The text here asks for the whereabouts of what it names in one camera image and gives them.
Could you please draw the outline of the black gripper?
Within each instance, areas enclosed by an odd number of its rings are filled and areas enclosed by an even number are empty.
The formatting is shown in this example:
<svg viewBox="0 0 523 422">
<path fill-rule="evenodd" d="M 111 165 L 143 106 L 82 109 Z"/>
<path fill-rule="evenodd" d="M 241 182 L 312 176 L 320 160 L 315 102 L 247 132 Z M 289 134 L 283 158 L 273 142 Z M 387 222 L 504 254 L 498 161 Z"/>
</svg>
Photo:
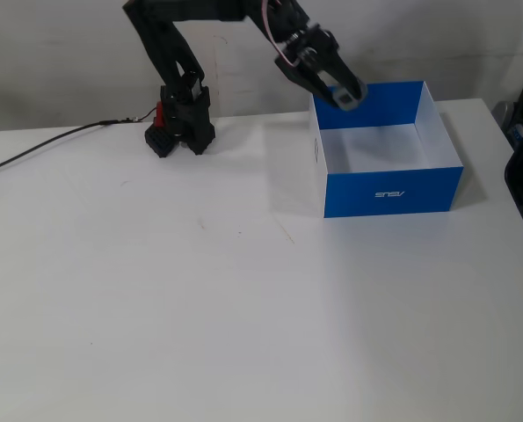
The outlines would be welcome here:
<svg viewBox="0 0 523 422">
<path fill-rule="evenodd" d="M 320 78 L 321 72 L 327 72 L 337 83 L 334 96 L 339 100 L 364 100 L 367 96 L 366 84 L 340 57 L 335 37 L 320 25 L 294 33 L 274 62 L 290 82 L 335 108 L 340 105 Z"/>
</svg>

